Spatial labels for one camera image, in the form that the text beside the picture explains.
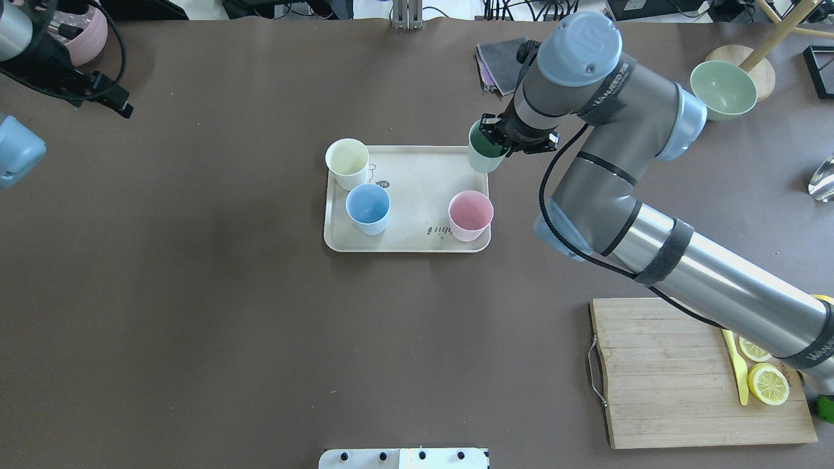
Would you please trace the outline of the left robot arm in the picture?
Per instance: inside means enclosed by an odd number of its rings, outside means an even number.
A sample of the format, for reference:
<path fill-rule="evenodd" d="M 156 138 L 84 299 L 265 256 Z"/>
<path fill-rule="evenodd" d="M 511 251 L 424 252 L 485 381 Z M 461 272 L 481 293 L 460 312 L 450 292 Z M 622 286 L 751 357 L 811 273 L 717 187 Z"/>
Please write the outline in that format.
<path fill-rule="evenodd" d="M 114 78 L 104 72 L 86 72 L 74 65 L 68 47 L 51 32 L 73 35 L 77 29 L 56 21 L 59 11 L 90 10 L 106 21 L 105 30 L 117 40 L 121 62 Z M 59 99 L 75 107 L 98 103 L 122 118 L 131 118 L 134 107 L 121 82 L 127 71 L 127 48 L 111 14 L 99 1 L 2 2 L 2 78 L 18 84 L 23 92 Z M 2 86 L 2 190 L 15 187 L 45 157 L 44 140 L 15 117 L 12 101 L 20 98 L 10 85 Z"/>

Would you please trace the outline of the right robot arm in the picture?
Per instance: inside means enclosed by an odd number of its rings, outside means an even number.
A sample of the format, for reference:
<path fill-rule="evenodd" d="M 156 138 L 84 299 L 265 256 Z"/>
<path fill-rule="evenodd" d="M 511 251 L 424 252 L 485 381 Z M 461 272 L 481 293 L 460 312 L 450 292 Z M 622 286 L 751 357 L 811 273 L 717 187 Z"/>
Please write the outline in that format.
<path fill-rule="evenodd" d="M 590 133 L 545 198 L 545 240 L 598 253 L 628 278 L 762 345 L 832 393 L 832 208 L 798 179 L 832 143 L 832 112 L 807 86 L 734 122 L 652 71 L 691 54 L 640 40 L 624 51 L 599 13 L 557 23 L 489 139 L 498 149 L 553 148 L 560 124 Z"/>

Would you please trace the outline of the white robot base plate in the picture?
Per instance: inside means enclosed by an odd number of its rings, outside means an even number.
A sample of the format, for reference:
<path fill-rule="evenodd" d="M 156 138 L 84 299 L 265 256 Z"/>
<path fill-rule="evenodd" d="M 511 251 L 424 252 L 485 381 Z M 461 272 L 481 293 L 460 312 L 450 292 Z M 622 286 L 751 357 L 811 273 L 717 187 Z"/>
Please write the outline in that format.
<path fill-rule="evenodd" d="M 319 468 L 489 468 L 489 451 L 482 448 L 362 448 L 330 449 L 319 457 Z"/>

